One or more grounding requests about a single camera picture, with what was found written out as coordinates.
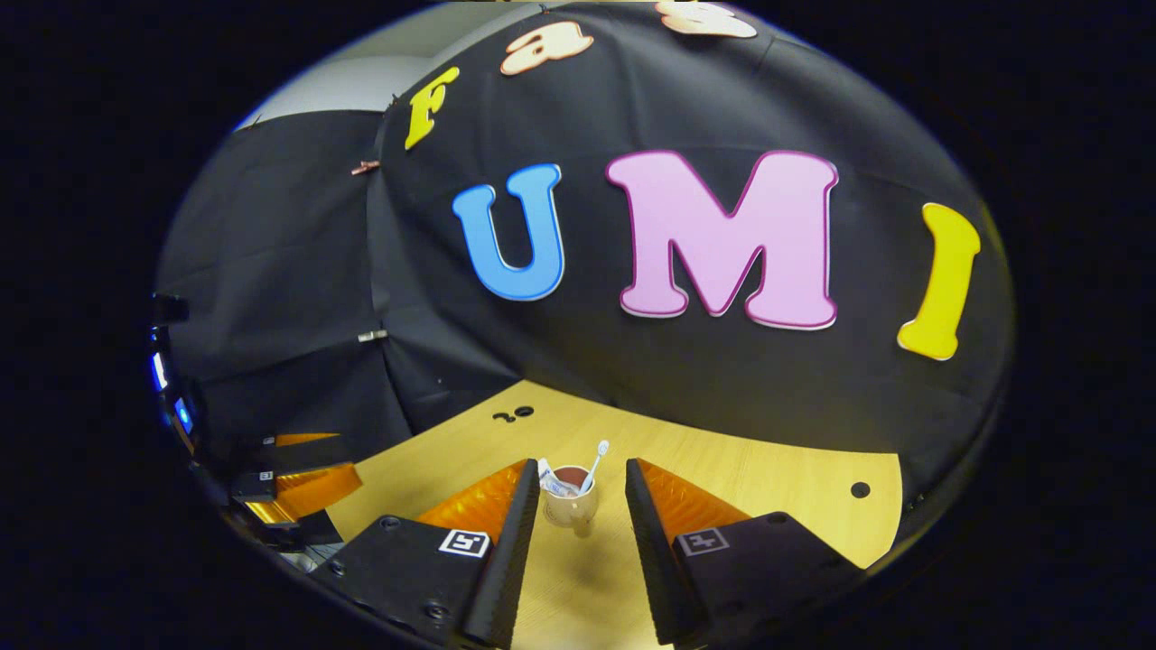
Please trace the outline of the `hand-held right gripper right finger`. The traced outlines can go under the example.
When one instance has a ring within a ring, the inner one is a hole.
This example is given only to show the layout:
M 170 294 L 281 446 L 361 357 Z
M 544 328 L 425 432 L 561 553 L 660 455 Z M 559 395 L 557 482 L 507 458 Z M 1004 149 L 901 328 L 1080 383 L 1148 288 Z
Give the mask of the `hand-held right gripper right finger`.
M 652 461 L 627 461 L 625 498 L 661 645 L 770 647 L 864 582 L 792 515 L 751 517 Z

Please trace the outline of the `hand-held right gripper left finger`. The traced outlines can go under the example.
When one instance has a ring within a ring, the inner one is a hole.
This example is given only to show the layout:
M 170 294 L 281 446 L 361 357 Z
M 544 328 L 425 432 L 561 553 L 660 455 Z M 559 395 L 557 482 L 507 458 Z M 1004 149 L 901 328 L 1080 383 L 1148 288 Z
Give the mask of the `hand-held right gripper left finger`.
M 312 573 L 312 584 L 399 649 L 507 649 L 536 523 L 538 464 L 521 460 L 433 514 L 386 514 Z

